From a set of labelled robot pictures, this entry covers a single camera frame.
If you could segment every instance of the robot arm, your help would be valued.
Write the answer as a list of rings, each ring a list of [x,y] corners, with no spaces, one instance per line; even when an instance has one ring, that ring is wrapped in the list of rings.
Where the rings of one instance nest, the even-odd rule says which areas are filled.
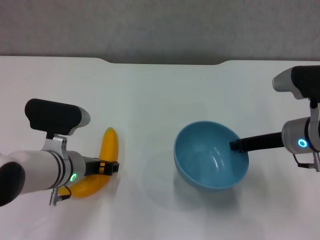
[[[313,153],[313,164],[299,163],[298,166],[320,172],[320,66],[289,68],[273,79],[272,86],[277,92],[291,92],[298,100],[308,98],[310,117],[287,121],[278,133],[231,142],[231,150],[243,153],[285,147],[294,155]]]
[[[74,130],[90,122],[82,108],[64,103],[31,99],[25,114],[32,129],[45,131],[42,150],[15,151],[0,155],[0,207],[18,195],[53,189],[50,205],[58,200],[58,188],[79,182],[85,176],[111,176],[118,172],[119,163],[85,157],[67,150],[67,138]]]

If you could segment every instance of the white tabletop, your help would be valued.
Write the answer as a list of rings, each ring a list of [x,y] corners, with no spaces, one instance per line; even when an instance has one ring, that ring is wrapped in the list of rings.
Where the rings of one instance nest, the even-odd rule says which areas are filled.
[[[0,152],[40,150],[29,127],[31,98],[77,105],[91,123],[68,150],[97,157],[103,133],[119,137],[119,173],[100,192],[49,207],[50,190],[0,208],[3,240],[318,240],[320,174],[298,168],[284,148],[249,153],[236,187],[198,192],[173,157],[185,125],[210,120],[240,137],[280,132],[310,115],[308,100],[272,88],[272,79],[306,61],[227,61],[219,65],[113,64],[97,58],[0,57]],[[298,155],[312,162],[312,154]]]

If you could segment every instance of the bowl rim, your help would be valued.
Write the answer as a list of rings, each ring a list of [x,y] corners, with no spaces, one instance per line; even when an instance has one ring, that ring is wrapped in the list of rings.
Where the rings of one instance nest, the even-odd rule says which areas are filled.
[[[202,188],[210,189],[210,190],[223,190],[223,189],[228,189],[228,188],[231,188],[231,187],[237,185],[237,184],[240,183],[241,180],[247,175],[247,172],[248,172],[248,168],[249,168],[249,155],[248,155],[247,152],[243,152],[243,153],[242,153],[242,154],[246,154],[246,157],[247,157],[247,159],[248,159],[248,164],[247,164],[247,166],[246,166],[246,170],[244,171],[243,175],[238,179],[237,182],[235,182],[235,183],[233,183],[233,184],[230,184],[230,185],[227,185],[227,186],[212,187],[212,186],[204,185],[204,184],[202,184],[202,183],[194,180],[193,178],[191,178],[191,177],[183,170],[183,168],[181,167],[181,165],[180,165],[180,163],[179,163],[179,161],[178,161],[177,155],[176,155],[176,143],[177,143],[177,139],[178,139],[179,135],[181,134],[181,132],[182,132],[185,128],[189,127],[190,125],[199,124],[199,123],[211,123],[211,124],[215,124],[215,125],[220,125],[220,126],[226,128],[227,130],[231,131],[233,134],[235,134],[235,135],[237,136],[238,139],[240,139],[240,137],[239,137],[233,130],[231,130],[229,127],[227,127],[227,126],[225,126],[225,125],[223,125],[223,124],[221,124],[221,123],[215,122],[215,121],[201,120],[201,121],[194,121],[194,122],[192,122],[192,123],[189,123],[188,125],[186,125],[185,127],[183,127],[183,128],[179,131],[179,133],[176,135],[175,140],[174,140],[174,146],[173,146],[174,163],[175,163],[175,167],[176,167],[176,168],[177,168],[177,165],[178,165],[178,167],[179,167],[179,170],[177,169],[178,172],[179,172],[179,173],[182,172],[183,175],[184,175],[186,178],[188,178],[188,180],[191,181],[193,184],[198,185],[198,186],[201,186]]]

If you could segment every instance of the blue bowl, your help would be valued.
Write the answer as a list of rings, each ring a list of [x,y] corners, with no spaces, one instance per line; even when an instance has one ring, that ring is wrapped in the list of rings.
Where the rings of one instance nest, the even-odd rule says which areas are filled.
[[[202,191],[231,188],[246,175],[248,153],[231,151],[239,139],[228,127],[213,121],[185,126],[174,142],[174,162],[182,178]]]

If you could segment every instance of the gray wall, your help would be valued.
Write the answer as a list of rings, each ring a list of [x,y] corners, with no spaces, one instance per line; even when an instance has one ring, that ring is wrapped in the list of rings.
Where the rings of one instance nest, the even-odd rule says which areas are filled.
[[[0,55],[320,60],[319,0],[0,0]]]

